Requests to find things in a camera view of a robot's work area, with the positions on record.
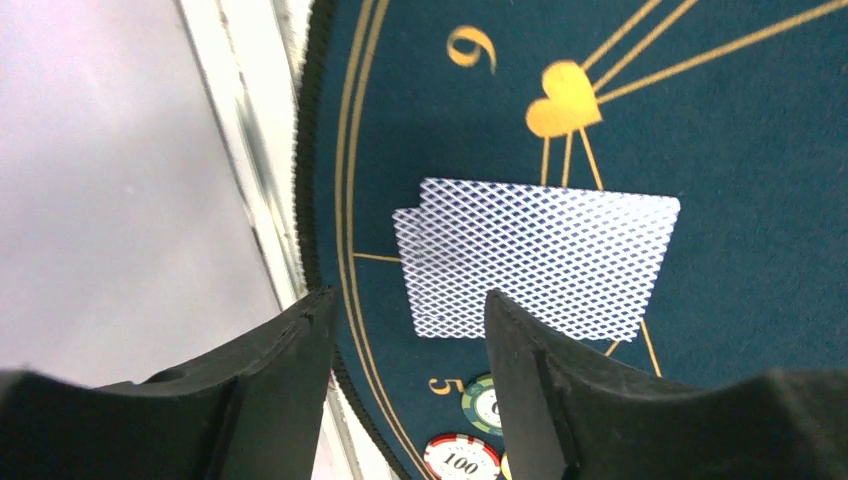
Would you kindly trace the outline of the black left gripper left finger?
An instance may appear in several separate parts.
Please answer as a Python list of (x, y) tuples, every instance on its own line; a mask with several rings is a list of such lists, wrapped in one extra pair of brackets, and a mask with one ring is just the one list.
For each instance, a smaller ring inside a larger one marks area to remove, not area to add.
[(1, 374), (5, 479), (308, 479), (337, 332), (322, 287), (142, 383)]

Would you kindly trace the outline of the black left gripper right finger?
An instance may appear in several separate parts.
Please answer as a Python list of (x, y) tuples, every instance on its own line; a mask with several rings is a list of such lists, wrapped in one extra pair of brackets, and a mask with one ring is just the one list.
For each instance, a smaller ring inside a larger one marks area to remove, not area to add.
[(485, 336), (517, 479), (843, 479), (847, 374), (773, 369), (719, 389), (632, 368), (500, 291)]

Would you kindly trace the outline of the blue backed playing card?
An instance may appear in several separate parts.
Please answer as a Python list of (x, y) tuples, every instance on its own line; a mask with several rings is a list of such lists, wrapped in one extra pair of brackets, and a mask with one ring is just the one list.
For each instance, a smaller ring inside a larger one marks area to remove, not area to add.
[(418, 238), (418, 209), (396, 209), (392, 213), (392, 221), (407, 299), (411, 310), (413, 329), (418, 337), (423, 337), (425, 330), (419, 319), (419, 295), (416, 285), (418, 268), (414, 260), (415, 245)]

